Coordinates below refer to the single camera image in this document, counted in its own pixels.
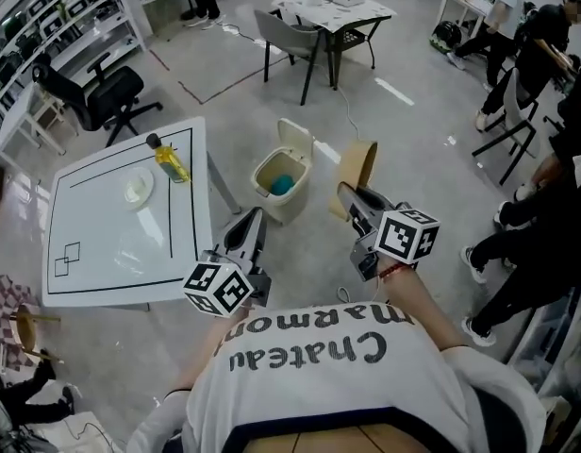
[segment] checkered cloth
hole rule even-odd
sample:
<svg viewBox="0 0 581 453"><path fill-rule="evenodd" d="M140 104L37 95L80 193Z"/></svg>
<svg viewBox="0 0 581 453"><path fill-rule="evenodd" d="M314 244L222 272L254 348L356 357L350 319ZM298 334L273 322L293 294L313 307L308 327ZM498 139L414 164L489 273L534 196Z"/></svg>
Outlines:
<svg viewBox="0 0 581 453"><path fill-rule="evenodd" d="M30 289L15 285L8 276L0 276L0 349L3 345L6 354L6 367L20 370L20 366L33 366L23 349L16 343L9 317L21 304L37 305Z"/></svg>

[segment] white sneaker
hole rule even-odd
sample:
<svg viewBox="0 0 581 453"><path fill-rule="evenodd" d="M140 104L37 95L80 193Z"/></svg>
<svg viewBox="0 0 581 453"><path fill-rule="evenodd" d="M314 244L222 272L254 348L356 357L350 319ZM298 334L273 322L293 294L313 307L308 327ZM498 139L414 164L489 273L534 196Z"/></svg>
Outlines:
<svg viewBox="0 0 581 453"><path fill-rule="evenodd" d="M450 60L458 69L464 71L464 59L457 56L454 52L448 52L445 57Z"/></svg>
<svg viewBox="0 0 581 453"><path fill-rule="evenodd" d="M504 205L505 205L506 203L510 203L510 202L508 202L508 201L503 201L503 202L500 204L500 207L498 207L498 211L496 211L496 214L494 215L494 225L495 225L497 228L500 228L500 230L501 230L501 231L503 231L503 230L506 228L506 225L504 225L504 224L503 224L503 223L501 223L501 221L500 221L500 213L502 212L502 208L504 207Z"/></svg>
<svg viewBox="0 0 581 453"><path fill-rule="evenodd" d="M207 23L205 24L205 26L202 28L203 30L209 30L210 28L214 27L217 24L220 24L221 22L224 21L225 15L221 14L219 17L217 17L216 19L208 19Z"/></svg>
<svg viewBox="0 0 581 453"><path fill-rule="evenodd" d="M472 246L465 246L462 250L460 250L460 257L462 258L462 261L464 261L465 265L467 265L471 269L471 275L473 276L473 280L477 282L479 285L484 285L488 281L482 275L483 270L479 271L471 265L472 252L473 252Z"/></svg>
<svg viewBox="0 0 581 453"><path fill-rule="evenodd" d="M490 347L491 345L496 344L496 334L493 332L489 332L487 336L480 336L474 330L471 329L471 321L470 317L465 317L462 319L460 325L462 326L462 330L464 330L465 334L467 334L479 347Z"/></svg>
<svg viewBox="0 0 581 453"><path fill-rule="evenodd" d="M484 114L481 110L475 115L475 129L483 132L488 127L488 114Z"/></svg>
<svg viewBox="0 0 581 453"><path fill-rule="evenodd" d="M517 190L515 190L515 201L524 201L525 198L531 196L537 191L536 185L532 182L524 183Z"/></svg>
<svg viewBox="0 0 581 453"><path fill-rule="evenodd" d="M193 26L199 26L200 24L203 24L207 20L208 20L207 15L205 15L204 17L195 17L194 19L190 20L189 24L184 24L183 26L188 27L188 28L193 27Z"/></svg>

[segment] gray chair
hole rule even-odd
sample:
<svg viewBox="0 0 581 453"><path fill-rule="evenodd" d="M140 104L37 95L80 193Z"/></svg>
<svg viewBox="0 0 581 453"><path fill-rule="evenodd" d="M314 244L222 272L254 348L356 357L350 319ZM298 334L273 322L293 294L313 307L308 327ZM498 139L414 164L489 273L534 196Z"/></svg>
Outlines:
<svg viewBox="0 0 581 453"><path fill-rule="evenodd" d="M521 148L515 159L510 163L510 166L508 166L505 174L500 179L501 186L505 184L506 179L515 169L515 166L517 166L517 163L522 158L523 154L525 154L525 151L527 151L527 147L532 143L536 136L536 129L532 125L531 119L534 117L536 109L538 109L538 102L534 100L532 110L528 116L525 115L520 108L519 103L527 101L529 99L529 94L519 84L519 70L513 68L510 72L511 76L508 85L506 86L504 96L505 112L500 118L484 129L484 132L488 132L503 121L506 121L506 131L488 144L473 151L473 156L477 156L508 138L512 138L513 141L515 141L510 150L510 156L515 153L518 147ZM515 136L524 129L529 130L529 133L527 133L524 140Z"/></svg>
<svg viewBox="0 0 581 453"><path fill-rule="evenodd" d="M306 83L301 96L301 106L306 103L309 81L313 73L313 66L318 54L318 47L322 35L326 39L326 53L328 55L328 73L330 77L330 87L334 85L331 44L328 32L323 28L313 29L304 25L288 25L282 20L280 10L273 13L266 13L255 10L255 18L261 37L265 40L265 67L263 69L263 81L268 81L270 70L270 46L275 45L279 49L289 54L290 64L294 65L294 58L299 57L309 62L307 67Z"/></svg>

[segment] red bracelet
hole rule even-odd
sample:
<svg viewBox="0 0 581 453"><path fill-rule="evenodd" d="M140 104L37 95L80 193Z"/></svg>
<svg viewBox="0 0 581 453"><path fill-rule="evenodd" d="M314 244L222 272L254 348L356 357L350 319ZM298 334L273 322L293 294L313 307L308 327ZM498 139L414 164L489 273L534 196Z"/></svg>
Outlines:
<svg viewBox="0 0 581 453"><path fill-rule="evenodd" d="M391 267L383 270L380 274L378 274L378 277L385 281L385 277L388 277L392 274L395 274L397 272L399 272L400 270L403 270L405 268L411 268L409 265L406 265L405 263L402 262L398 262L395 265L392 265Z"/></svg>

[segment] blue object in bin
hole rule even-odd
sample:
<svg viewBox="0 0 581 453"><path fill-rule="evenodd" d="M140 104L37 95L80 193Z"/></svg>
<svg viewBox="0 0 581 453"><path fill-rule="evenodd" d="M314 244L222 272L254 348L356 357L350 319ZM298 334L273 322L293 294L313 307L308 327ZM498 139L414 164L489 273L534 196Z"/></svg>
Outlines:
<svg viewBox="0 0 581 453"><path fill-rule="evenodd" d="M272 194L276 196L282 196L289 192L289 190L294 186L294 181L292 181L292 176L280 175L272 183Z"/></svg>

